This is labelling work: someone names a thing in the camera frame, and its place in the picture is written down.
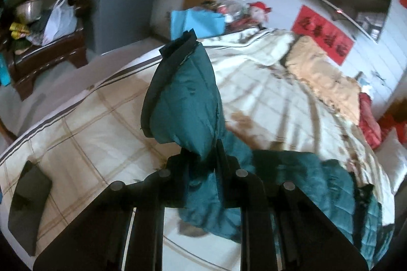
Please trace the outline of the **dark green quilted jacket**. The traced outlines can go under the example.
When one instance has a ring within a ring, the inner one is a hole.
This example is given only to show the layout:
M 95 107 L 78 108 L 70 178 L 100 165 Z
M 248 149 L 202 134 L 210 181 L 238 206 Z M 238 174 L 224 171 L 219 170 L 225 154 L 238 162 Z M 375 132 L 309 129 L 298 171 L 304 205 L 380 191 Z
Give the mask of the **dark green quilted jacket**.
M 209 161 L 220 139 L 226 154 L 260 177 L 267 189 L 293 182 L 360 251 L 368 265 L 374 266 L 390 246 L 395 221 L 383 225 L 382 206 L 375 199 L 372 185 L 359 187 L 354 175 L 335 159 L 322 161 L 311 152 L 251 148 L 226 126 L 208 51 L 248 48 L 265 37 L 288 42 L 288 46 L 272 51 L 270 58 L 271 64 L 288 71 L 288 52 L 300 37 L 285 30 L 265 29 L 252 35 L 240 33 L 203 40 L 189 32 L 160 51 L 162 60 L 146 93 L 141 127 L 147 137 L 160 144 L 174 143 L 197 155 L 190 166 L 190 191 L 179 216 L 204 232 L 240 241 L 240 211 L 222 206 Z

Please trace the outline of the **floral checked bed quilt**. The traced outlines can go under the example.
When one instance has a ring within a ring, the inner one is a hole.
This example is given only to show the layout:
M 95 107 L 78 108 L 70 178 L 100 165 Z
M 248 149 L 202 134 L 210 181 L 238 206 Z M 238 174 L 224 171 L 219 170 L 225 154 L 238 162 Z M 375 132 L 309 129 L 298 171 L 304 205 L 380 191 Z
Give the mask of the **floral checked bed quilt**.
M 383 225 L 395 220 L 393 187 L 355 117 L 325 105 L 271 53 L 287 41 L 259 39 L 248 48 L 208 51 L 223 102 L 226 126 L 251 148 L 311 152 L 335 159 L 359 187 L 372 185 Z M 34 259 L 8 229 L 12 196 L 26 161 L 52 180 L 41 218 L 37 253 L 79 215 L 109 183 L 144 179 L 179 151 L 141 130 L 142 103 L 159 63 L 153 50 L 111 77 L 83 90 L 36 123 L 1 155 L 1 231 L 27 265 Z

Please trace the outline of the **black smartphone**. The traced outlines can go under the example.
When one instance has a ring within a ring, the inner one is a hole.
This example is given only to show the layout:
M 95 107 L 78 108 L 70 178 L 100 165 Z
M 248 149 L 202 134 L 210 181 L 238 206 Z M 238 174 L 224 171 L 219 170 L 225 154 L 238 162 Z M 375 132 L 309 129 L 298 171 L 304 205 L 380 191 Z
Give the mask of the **black smartphone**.
M 10 206 L 8 229 L 29 256 L 35 256 L 37 236 L 52 180 L 26 161 Z

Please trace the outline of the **red ruffled heart pillow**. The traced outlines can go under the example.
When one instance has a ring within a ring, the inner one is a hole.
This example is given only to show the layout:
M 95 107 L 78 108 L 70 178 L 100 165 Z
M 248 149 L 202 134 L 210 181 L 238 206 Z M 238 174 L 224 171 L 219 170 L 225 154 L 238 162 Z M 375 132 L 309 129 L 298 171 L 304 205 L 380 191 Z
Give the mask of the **red ruffled heart pillow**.
M 374 150 L 382 143 L 382 131 L 380 125 L 372 113 L 372 100 L 366 93 L 359 94 L 359 128 L 361 129 L 368 145 Z

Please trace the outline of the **peach ruffled pillow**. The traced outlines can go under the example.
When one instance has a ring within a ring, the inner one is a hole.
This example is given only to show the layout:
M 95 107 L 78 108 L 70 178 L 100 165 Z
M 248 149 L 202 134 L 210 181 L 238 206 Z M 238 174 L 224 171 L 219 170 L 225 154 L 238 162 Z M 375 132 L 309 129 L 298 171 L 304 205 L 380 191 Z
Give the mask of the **peach ruffled pillow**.
M 359 124 L 358 82 L 333 66 L 325 51 L 309 36 L 300 37 L 286 58 L 286 68 L 315 95 L 355 125 Z

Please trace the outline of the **white satin pillow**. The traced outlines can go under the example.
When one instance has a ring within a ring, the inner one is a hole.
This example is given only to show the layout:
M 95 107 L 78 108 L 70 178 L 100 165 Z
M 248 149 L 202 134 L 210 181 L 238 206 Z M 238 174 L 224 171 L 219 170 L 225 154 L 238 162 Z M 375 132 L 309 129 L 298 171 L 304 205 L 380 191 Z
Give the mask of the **white satin pillow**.
M 406 177 L 406 148 L 399 142 L 395 128 L 391 129 L 375 154 L 389 178 L 392 194 L 396 195 Z

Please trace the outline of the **blue paper bag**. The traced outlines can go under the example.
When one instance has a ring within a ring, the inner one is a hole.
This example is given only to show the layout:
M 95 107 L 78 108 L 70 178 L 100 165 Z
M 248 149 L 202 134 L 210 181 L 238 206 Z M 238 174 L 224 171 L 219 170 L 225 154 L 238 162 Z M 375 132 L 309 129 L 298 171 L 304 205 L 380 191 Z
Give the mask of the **blue paper bag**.
M 225 17 L 209 10 L 174 10 L 170 14 L 170 38 L 176 40 L 184 32 L 193 29 L 202 38 L 223 35 L 226 29 Z

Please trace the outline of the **red banner with black characters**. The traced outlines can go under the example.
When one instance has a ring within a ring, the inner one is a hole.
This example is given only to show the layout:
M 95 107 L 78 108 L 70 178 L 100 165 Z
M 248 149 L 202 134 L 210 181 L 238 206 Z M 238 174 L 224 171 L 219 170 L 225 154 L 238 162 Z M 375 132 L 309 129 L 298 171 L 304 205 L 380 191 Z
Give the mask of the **red banner with black characters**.
M 339 66 L 344 63 L 354 45 L 347 34 L 305 5 L 301 7 L 291 30 L 298 35 L 312 37 Z

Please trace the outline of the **plush doll with red hat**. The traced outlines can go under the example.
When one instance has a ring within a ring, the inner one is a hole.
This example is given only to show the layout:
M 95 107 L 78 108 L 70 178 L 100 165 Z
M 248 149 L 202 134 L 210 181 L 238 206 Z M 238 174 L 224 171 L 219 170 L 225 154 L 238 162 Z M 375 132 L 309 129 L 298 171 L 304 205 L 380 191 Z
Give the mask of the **plush doll with red hat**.
M 252 2 L 248 5 L 248 21 L 249 27 L 262 25 L 268 22 L 268 14 L 272 11 L 271 7 L 268 7 L 263 2 Z

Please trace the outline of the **dark wooden side table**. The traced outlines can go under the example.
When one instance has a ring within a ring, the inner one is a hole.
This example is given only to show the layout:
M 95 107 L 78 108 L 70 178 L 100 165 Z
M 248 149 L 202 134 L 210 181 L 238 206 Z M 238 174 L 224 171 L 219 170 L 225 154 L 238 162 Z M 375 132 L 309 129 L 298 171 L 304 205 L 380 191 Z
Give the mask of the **dark wooden side table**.
M 82 21 L 77 22 L 73 33 L 46 46 L 32 45 L 21 55 L 7 43 L 4 55 L 12 86 L 23 101 L 32 95 L 36 78 L 57 64 L 70 62 L 76 68 L 88 64 Z

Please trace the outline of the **white plastic bag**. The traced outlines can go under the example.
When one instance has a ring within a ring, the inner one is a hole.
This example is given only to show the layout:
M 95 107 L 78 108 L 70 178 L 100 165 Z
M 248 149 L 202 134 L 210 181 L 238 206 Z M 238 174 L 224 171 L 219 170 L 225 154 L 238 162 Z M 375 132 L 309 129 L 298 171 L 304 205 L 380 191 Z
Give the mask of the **white plastic bag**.
M 76 30 L 75 9 L 68 0 L 57 0 L 54 4 L 43 32 L 42 46 L 48 45 Z

